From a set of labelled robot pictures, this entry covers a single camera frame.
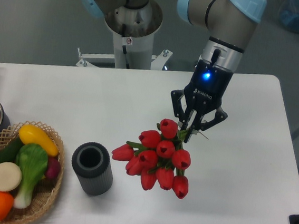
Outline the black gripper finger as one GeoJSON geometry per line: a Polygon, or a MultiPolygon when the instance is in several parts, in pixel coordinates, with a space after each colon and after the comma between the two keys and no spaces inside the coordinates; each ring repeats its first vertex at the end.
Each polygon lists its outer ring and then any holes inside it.
{"type": "Polygon", "coordinates": [[[192,108],[189,107],[188,101],[185,97],[184,90],[171,91],[171,99],[172,99],[173,112],[175,117],[178,118],[181,131],[185,131],[185,130],[187,131],[184,137],[184,143],[187,143],[190,140],[190,136],[192,133],[192,127],[188,127],[189,121],[192,116],[192,108]],[[185,110],[183,110],[182,107],[181,99],[183,98],[185,98],[186,106],[187,106],[185,110]]]}
{"type": "Polygon", "coordinates": [[[221,106],[218,108],[207,106],[206,104],[203,104],[202,107],[197,110],[197,114],[195,115],[195,118],[191,125],[191,134],[197,134],[199,131],[206,131],[207,129],[210,129],[211,127],[217,125],[218,123],[223,122],[228,117],[228,114],[223,111],[221,106]],[[215,110],[214,118],[210,121],[203,122],[203,117],[208,114],[209,112],[215,110]]]}

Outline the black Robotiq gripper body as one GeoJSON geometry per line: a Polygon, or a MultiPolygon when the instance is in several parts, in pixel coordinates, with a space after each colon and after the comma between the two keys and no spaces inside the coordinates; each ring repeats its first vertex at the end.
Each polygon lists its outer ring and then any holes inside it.
{"type": "Polygon", "coordinates": [[[221,100],[232,76],[232,72],[199,60],[189,84],[184,89],[187,106],[184,118],[190,118],[192,111],[205,115],[215,110],[216,119],[225,120],[228,115],[221,109],[221,100]]]}

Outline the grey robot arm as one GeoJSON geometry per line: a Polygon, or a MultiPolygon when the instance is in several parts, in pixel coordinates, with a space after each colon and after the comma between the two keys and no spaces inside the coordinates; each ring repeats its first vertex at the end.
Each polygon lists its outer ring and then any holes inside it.
{"type": "MultiPolygon", "coordinates": [[[[163,13],[154,0],[81,0],[94,17],[103,18],[113,35],[114,64],[119,69],[148,69],[153,41],[163,13]]],[[[210,38],[187,86],[171,93],[174,115],[184,141],[227,118],[221,100],[267,0],[178,0],[179,17],[209,31],[210,38]]]]}

